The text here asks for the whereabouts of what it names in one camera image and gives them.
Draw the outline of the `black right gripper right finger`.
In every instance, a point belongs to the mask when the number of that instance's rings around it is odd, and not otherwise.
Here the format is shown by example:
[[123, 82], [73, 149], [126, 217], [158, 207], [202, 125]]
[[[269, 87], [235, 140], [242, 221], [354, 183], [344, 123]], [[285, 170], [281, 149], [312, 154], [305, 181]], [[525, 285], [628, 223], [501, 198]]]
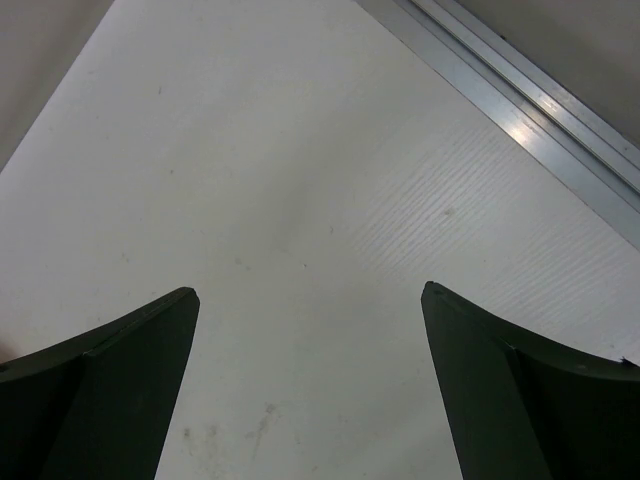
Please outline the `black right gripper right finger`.
[[638, 478], [638, 365], [548, 339], [435, 282], [421, 304], [463, 478]]

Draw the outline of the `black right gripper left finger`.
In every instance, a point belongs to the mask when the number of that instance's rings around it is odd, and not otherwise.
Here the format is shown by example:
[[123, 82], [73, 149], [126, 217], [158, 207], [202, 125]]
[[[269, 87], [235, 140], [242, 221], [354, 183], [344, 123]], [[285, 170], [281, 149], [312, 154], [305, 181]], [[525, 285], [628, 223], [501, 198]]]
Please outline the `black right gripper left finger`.
[[181, 287], [2, 363], [2, 478], [154, 478], [199, 307]]

